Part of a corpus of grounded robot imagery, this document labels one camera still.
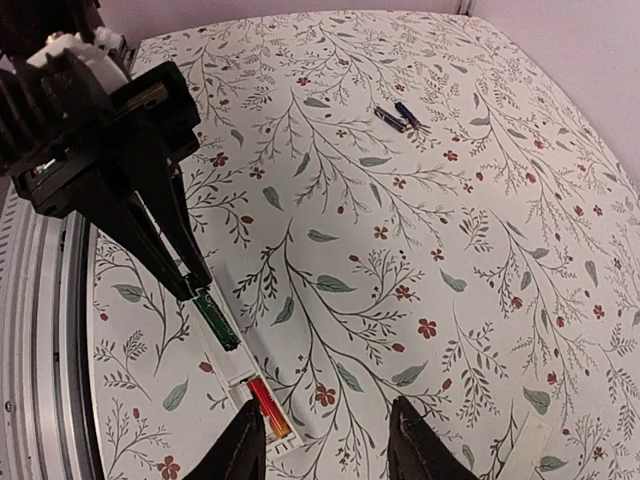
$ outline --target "metal rail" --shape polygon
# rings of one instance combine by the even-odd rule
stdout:
[[[0,476],[103,480],[87,336],[89,226],[13,188],[0,221]]]

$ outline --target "white table surface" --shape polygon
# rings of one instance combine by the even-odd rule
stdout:
[[[638,195],[506,37],[323,12],[153,38],[136,69],[164,60],[202,116],[198,241],[305,437],[269,478],[384,477],[400,394],[481,480],[527,414],[553,426],[537,478],[640,476]],[[373,116],[398,100],[422,130]],[[182,478],[231,415],[200,319],[107,238],[94,268],[107,477]]]

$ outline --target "leaf pattern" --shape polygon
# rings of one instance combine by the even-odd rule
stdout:
[[[176,408],[178,408],[182,403],[182,399],[187,394],[188,387],[189,387],[188,378],[184,381],[184,383],[181,383],[180,385],[176,385],[175,387],[173,387],[173,389],[169,392],[167,397],[163,400],[162,407],[168,412],[172,412]]]
[[[385,478],[400,394],[480,480],[529,413],[554,424],[538,476],[634,478],[638,193],[513,43],[478,18],[299,13],[144,41],[136,73],[167,60],[202,118],[194,235],[306,444],[269,480]],[[420,128],[373,115],[396,101]],[[234,413],[201,318],[104,235],[91,268],[105,477],[187,472]]]

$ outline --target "gray wall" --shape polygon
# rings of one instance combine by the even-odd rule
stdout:
[[[573,99],[640,185],[640,1],[478,0]]]
[[[100,0],[109,28],[138,42],[166,32],[239,18],[316,10],[390,9],[453,13],[458,0]]]

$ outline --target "red flower pattern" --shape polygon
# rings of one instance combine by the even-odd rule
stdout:
[[[173,461],[171,455],[164,457],[164,463],[156,465],[158,471],[162,472],[162,478],[164,480],[176,480],[178,478],[178,472],[180,471],[180,465]]]
[[[333,388],[327,389],[327,387],[320,384],[316,388],[316,402],[320,402],[323,407],[333,405],[336,402],[335,394],[336,391]]]
[[[600,460],[602,457],[604,457],[604,450],[602,450],[602,447],[596,447],[593,449],[593,459],[594,460]]]
[[[214,167],[224,167],[227,160],[229,160],[229,157],[227,157],[224,152],[219,152],[218,155],[212,159],[211,163],[213,163]]]
[[[418,327],[418,333],[421,334],[427,340],[436,336],[436,322],[428,321],[426,318],[418,320],[420,326]]]
[[[409,287],[398,285],[398,287],[396,288],[396,297],[398,298],[398,300],[402,300],[403,298],[411,298],[411,291]]]
[[[387,227],[373,227],[373,238],[386,240],[388,231]]]
[[[593,314],[596,316],[598,320],[604,317],[604,310],[602,309],[602,305],[595,305],[593,307]]]
[[[442,154],[442,156],[444,158],[446,158],[447,160],[449,160],[450,162],[457,162],[458,161],[458,154],[452,152],[451,150],[448,150],[448,151],[444,152]]]
[[[437,262],[438,260],[444,260],[444,255],[442,255],[442,250],[436,248],[435,250],[431,250],[431,256],[433,257],[433,261]]]
[[[255,177],[256,180],[262,180],[262,176],[264,175],[264,170],[260,167],[253,167],[253,170],[249,172],[250,177]]]
[[[398,187],[400,190],[404,189],[404,186],[407,184],[407,181],[404,178],[395,177],[393,179],[393,186]]]

